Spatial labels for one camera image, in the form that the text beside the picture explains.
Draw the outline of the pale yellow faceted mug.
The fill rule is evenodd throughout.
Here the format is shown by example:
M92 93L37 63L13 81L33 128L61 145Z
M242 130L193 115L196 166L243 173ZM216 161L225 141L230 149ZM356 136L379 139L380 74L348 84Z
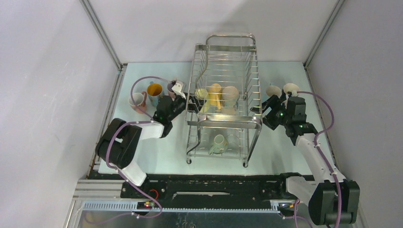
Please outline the pale yellow faceted mug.
M210 109L210 94L206 89L199 88L195 90L195 96L199 112L206 113Z

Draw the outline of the light blue faceted mug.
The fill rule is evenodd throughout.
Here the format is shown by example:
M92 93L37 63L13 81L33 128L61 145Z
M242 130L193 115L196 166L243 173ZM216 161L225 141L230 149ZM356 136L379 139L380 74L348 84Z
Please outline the light blue faceted mug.
M278 86L275 85L269 85L266 90L265 90L268 98L271 98L273 96L277 96L278 98L281 98L282 96L282 89L280 89Z

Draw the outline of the iridescent pale pink mug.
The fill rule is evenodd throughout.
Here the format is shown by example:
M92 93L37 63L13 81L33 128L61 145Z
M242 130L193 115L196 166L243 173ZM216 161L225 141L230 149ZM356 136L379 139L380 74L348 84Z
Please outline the iridescent pale pink mug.
M168 96L174 100L176 98L176 93L173 91L173 86L176 84L177 80L172 80L167 85Z

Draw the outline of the black mug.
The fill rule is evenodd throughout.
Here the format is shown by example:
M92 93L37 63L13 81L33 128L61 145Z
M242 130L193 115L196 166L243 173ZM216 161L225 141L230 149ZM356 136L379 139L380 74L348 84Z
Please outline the black mug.
M284 91L290 91L290 90L297 90L298 92L300 91L300 88L294 84L294 83L287 83L283 86L283 92Z

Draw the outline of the blue butterfly mug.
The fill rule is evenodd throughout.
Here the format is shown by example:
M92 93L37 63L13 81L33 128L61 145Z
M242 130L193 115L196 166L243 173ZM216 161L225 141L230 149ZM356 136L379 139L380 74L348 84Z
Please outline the blue butterfly mug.
M151 102L151 105L156 107L159 103L159 99L164 96L164 90L161 84L150 82L147 88L147 95Z

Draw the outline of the salmon dotted mug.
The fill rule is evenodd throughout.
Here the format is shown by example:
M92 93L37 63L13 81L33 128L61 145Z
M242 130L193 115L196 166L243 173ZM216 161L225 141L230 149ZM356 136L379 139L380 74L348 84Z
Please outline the salmon dotted mug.
M139 114L144 114L147 110L146 100L147 93L142 91L140 93L133 93L132 96L128 98L128 103L133 110Z

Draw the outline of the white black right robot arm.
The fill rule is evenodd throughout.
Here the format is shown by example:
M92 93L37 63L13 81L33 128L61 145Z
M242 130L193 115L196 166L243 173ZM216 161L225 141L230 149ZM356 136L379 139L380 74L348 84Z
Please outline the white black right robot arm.
M308 212L315 225L354 224L358 215L360 187L354 180L348 180L331 163L322 151L315 126L307 122L306 101L299 96L272 95L250 110L262 113L270 108L263 117L263 123L275 130L283 126L286 136L301 152L310 168L315 185L308 183L302 176L289 176L276 186L277 194L284 199L296 196L307 204Z

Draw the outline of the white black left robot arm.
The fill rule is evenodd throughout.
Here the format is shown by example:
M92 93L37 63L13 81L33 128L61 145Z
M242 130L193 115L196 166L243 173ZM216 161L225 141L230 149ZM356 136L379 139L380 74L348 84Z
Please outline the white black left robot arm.
M149 121L126 122L115 118L100 137L95 152L127 182L133 184L132 192L139 198L148 196L150 184L146 182L147 174L134 160L139 141L166 137L173 128L172 121L185 108L198 113L205 103L204 98L189 94L186 100L177 95L173 100L164 95L159 98L153 119Z

